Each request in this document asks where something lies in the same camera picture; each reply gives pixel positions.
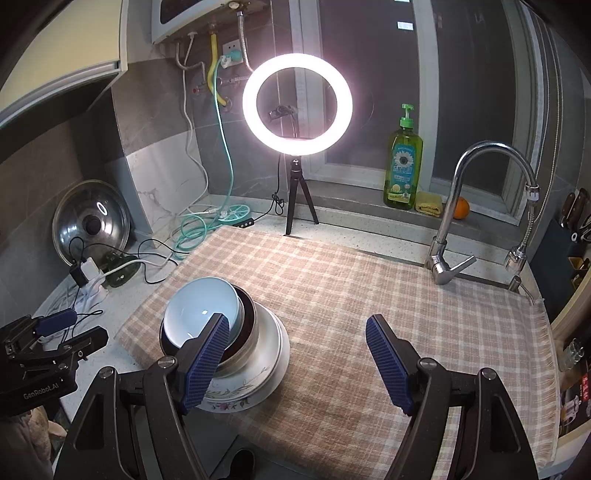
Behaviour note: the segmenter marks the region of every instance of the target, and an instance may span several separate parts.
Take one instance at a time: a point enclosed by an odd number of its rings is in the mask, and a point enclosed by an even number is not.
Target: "extension cord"
[[[92,307],[106,299],[109,294],[109,291],[104,288],[103,285],[95,285],[94,288],[92,288],[92,292],[88,292],[88,290],[85,291],[85,289],[86,287],[80,289],[80,293],[74,304],[74,310],[77,313],[86,313],[82,311],[85,308],[84,305],[86,305],[86,310],[90,310]]]
[[[97,284],[96,282],[93,282],[93,280],[99,277],[102,272],[96,266],[95,261],[92,260],[92,257],[89,257],[80,266],[80,269],[82,270],[82,273],[86,277],[88,283],[80,288],[78,297],[74,303],[74,310],[78,313],[86,313],[82,311],[85,308],[85,305],[87,305],[87,308],[92,308],[106,299],[109,292],[100,283]]]

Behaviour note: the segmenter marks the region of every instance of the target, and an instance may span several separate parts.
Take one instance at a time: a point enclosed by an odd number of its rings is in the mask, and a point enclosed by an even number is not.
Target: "bowl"
[[[236,339],[226,348],[214,377],[223,377],[244,366],[256,347],[259,336],[255,304],[243,289],[233,286],[243,305],[244,316],[242,329]],[[178,347],[173,345],[164,331],[164,321],[160,325],[160,348],[165,355],[176,355]]]
[[[197,338],[214,313],[221,313],[230,327],[228,345],[242,329],[240,301],[236,290],[222,278],[193,280],[176,292],[164,312],[164,331],[168,340],[181,348],[186,340]]]

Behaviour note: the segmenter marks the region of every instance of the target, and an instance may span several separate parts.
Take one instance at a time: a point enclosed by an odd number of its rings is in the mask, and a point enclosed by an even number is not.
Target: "bottle label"
[[[388,199],[394,202],[410,202],[413,186],[415,148],[412,145],[398,144],[392,152],[392,171]]]

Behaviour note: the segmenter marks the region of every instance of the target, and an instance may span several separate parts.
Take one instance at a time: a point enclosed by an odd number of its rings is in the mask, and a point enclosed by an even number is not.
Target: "wall outlet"
[[[236,40],[232,40],[229,41],[228,43],[224,43],[224,45],[222,45],[222,54],[226,55],[226,56],[230,56],[230,53],[234,50],[238,50],[241,51],[240,49],[240,40],[237,38]],[[239,61],[230,61],[229,63],[227,63],[225,65],[224,68],[227,67],[231,67],[233,65],[240,65],[241,63],[243,63],[244,61],[242,60],[242,55],[240,55],[240,60]]]

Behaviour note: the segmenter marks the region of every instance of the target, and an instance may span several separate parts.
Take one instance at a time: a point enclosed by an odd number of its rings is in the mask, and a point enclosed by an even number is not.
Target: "stainless steel lid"
[[[80,259],[82,242],[101,243],[123,249],[129,238],[129,212],[121,195],[111,185],[100,180],[87,180],[72,188],[57,206],[51,227],[53,245],[69,265]],[[87,247],[84,256],[96,263],[109,247]]]

